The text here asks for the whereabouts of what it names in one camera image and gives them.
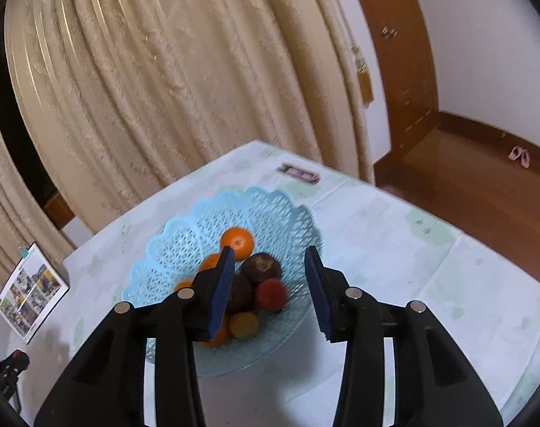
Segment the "brown kiwi-like fruit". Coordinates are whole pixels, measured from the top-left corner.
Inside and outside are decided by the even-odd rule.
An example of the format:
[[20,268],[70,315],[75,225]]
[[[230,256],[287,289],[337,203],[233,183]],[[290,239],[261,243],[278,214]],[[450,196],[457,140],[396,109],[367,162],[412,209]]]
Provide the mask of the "brown kiwi-like fruit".
[[228,322],[231,335],[240,340],[249,339],[256,336],[260,329],[258,316],[249,311],[232,315]]

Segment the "dark passion fruit front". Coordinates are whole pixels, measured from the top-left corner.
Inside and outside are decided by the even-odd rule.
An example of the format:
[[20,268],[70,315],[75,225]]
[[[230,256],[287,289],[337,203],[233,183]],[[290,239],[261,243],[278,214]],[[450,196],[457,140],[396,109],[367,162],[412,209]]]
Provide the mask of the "dark passion fruit front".
[[255,311],[255,288],[248,278],[235,274],[232,280],[231,292],[228,296],[226,315],[232,316],[240,312]]

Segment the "smooth orange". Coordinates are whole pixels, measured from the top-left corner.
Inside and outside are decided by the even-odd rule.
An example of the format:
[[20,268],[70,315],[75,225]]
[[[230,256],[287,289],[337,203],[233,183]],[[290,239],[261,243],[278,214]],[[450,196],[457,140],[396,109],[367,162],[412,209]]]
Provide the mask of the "smooth orange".
[[220,253],[212,253],[205,257],[204,260],[202,260],[201,265],[198,267],[198,271],[206,271],[212,268],[215,268],[218,264],[220,258]]

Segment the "red cherry tomato back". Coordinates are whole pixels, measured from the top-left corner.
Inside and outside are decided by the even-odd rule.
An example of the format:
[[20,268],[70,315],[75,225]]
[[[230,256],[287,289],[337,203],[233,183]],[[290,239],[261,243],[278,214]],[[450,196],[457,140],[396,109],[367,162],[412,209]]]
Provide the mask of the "red cherry tomato back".
[[258,284],[255,305],[258,310],[276,313],[285,308],[287,291],[281,280],[271,278]]

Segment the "small mandarin with stem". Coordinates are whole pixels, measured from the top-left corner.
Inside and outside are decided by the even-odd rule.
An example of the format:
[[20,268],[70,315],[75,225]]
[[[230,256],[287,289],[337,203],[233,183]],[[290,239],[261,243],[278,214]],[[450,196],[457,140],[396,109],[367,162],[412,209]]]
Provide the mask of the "small mandarin with stem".
[[220,248],[234,251],[236,261],[247,259],[255,249],[255,237],[243,227],[230,227],[220,238]]

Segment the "large rough orange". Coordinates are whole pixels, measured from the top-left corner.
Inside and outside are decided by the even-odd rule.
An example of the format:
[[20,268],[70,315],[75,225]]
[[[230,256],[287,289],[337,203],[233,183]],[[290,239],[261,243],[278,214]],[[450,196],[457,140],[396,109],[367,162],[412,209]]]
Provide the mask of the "large rough orange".
[[217,348],[224,345],[229,340],[229,329],[228,329],[228,317],[224,316],[223,321],[221,322],[221,327],[212,340],[208,342],[201,343],[202,346],[206,348]]

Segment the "yellow-orange citrus fruit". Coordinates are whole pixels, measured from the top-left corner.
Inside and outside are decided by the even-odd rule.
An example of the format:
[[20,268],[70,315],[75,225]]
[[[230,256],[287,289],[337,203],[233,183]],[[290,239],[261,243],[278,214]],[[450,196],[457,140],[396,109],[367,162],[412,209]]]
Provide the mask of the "yellow-orange citrus fruit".
[[192,280],[182,280],[175,286],[174,291],[178,292],[179,290],[183,288],[190,288],[192,284],[193,284]]

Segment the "photo collage card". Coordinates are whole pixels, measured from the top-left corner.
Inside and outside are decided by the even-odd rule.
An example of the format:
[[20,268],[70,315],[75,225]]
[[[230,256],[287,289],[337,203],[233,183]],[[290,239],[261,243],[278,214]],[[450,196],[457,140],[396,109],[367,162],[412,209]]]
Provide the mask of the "photo collage card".
[[0,292],[1,317],[26,343],[69,290],[37,243],[28,250],[28,256],[21,257]]

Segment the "white printed tablecloth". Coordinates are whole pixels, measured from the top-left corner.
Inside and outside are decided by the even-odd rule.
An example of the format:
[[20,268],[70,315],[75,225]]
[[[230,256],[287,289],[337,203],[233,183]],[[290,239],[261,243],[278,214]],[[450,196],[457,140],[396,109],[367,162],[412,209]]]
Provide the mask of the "white printed tablecloth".
[[378,188],[252,142],[63,265],[34,426],[503,426],[540,409],[540,283]]

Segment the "teal binder clip left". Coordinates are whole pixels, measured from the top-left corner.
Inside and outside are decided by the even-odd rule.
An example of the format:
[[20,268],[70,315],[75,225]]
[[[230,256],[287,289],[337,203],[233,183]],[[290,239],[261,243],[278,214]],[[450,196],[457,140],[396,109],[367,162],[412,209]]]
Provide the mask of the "teal binder clip left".
[[22,258],[26,258],[29,254],[29,250],[27,247],[25,246],[20,246],[18,248],[18,251],[19,251],[19,255],[22,257]]

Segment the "beige curtain left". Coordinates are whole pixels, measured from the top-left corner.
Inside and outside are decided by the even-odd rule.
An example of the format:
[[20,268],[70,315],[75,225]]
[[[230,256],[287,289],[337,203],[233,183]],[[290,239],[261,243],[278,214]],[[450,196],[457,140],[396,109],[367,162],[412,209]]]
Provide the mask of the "beige curtain left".
[[33,198],[0,132],[0,283],[20,260],[19,250],[33,243],[54,264],[74,251]]

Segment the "beige curtain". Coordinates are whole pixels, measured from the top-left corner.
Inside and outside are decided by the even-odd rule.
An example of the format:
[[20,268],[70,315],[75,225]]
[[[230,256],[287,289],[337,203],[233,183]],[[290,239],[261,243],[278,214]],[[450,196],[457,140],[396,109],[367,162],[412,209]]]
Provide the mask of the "beige curtain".
[[92,231],[259,140],[372,181],[332,0],[7,0],[17,104]]
[[20,260],[19,250],[33,243],[54,264],[74,251],[33,198],[0,132],[0,283]]

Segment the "pink slippers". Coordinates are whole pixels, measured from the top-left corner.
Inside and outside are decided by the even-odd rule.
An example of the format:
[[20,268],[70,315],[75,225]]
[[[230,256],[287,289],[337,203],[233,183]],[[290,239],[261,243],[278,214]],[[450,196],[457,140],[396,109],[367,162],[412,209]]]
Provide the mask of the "pink slippers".
[[526,148],[515,146],[509,153],[508,159],[510,161],[518,161],[522,168],[528,169],[530,167],[530,153]]

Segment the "beige curtain right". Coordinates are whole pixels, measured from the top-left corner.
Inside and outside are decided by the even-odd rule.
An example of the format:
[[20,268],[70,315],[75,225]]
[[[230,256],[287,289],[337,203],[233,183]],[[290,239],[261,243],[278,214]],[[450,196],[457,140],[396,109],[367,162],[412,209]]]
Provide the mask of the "beige curtain right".
[[17,104],[92,231],[259,140],[372,181],[332,0],[7,0]]

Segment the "wooden door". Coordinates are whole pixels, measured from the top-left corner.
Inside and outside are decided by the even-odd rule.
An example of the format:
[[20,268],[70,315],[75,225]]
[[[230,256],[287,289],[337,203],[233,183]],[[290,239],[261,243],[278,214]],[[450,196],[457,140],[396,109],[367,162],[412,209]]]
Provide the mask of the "wooden door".
[[392,153],[403,155],[436,126],[438,93],[418,0],[359,0],[383,81]]

